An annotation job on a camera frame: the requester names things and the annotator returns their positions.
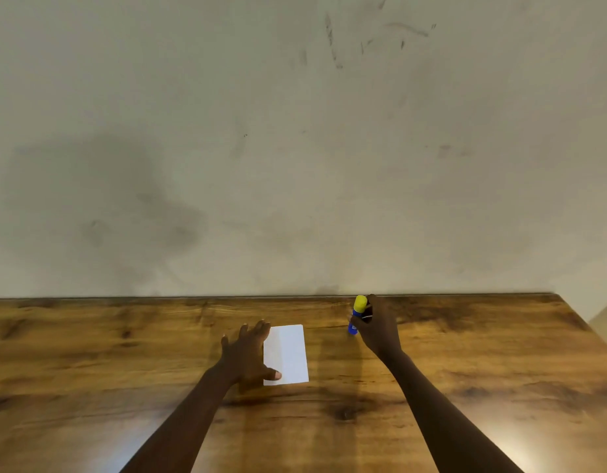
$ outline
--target yellow glue stick cap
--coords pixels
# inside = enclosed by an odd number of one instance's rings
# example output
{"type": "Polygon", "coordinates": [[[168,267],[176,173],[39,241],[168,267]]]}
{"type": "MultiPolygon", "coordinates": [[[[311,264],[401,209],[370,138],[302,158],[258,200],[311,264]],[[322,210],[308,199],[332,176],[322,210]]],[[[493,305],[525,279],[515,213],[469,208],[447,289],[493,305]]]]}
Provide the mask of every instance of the yellow glue stick cap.
{"type": "Polygon", "coordinates": [[[364,312],[367,308],[367,297],[364,295],[356,296],[356,300],[354,301],[354,310],[358,313],[364,312]]]}

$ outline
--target white card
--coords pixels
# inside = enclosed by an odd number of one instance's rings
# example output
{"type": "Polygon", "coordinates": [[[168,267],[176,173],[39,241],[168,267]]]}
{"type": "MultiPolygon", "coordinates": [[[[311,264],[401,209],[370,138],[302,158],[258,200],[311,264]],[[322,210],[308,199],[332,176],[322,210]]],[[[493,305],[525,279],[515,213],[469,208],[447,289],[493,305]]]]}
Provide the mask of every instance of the white card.
{"type": "Polygon", "coordinates": [[[265,380],[265,385],[309,381],[303,326],[271,327],[264,341],[264,364],[281,372],[279,380],[265,380]]]}

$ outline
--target wooden tabletop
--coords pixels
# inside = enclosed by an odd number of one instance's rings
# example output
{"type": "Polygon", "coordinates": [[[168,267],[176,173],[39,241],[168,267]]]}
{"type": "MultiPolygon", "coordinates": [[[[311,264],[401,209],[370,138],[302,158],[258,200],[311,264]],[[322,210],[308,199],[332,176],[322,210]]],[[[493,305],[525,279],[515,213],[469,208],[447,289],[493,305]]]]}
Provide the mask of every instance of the wooden tabletop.
{"type": "MultiPolygon", "coordinates": [[[[607,346],[553,294],[393,298],[404,350],[527,473],[607,472],[607,346]]],[[[232,390],[194,471],[436,472],[353,298],[0,301],[0,472],[119,471],[244,322],[310,382],[232,390]]]]}

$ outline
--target white wall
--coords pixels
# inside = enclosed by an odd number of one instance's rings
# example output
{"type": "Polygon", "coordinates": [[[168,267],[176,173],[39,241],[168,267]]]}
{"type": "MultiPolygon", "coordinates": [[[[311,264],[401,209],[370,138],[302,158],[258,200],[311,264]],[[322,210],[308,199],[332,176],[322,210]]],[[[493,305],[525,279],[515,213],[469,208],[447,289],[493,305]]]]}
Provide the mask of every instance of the white wall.
{"type": "Polygon", "coordinates": [[[607,0],[382,1],[0,0],[0,296],[555,290],[592,317],[607,0]]]}

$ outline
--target forearm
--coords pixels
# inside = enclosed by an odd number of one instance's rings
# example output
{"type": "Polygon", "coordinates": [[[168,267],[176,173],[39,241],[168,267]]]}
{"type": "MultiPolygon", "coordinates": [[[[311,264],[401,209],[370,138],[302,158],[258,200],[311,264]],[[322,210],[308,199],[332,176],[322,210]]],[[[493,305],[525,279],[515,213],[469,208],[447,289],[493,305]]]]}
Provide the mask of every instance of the forearm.
{"type": "Polygon", "coordinates": [[[441,473],[521,472],[401,350],[383,356],[415,416],[441,473]]]}
{"type": "Polygon", "coordinates": [[[189,395],[135,453],[122,473],[189,473],[214,414],[232,384],[233,380],[222,365],[208,369],[189,395]]]}

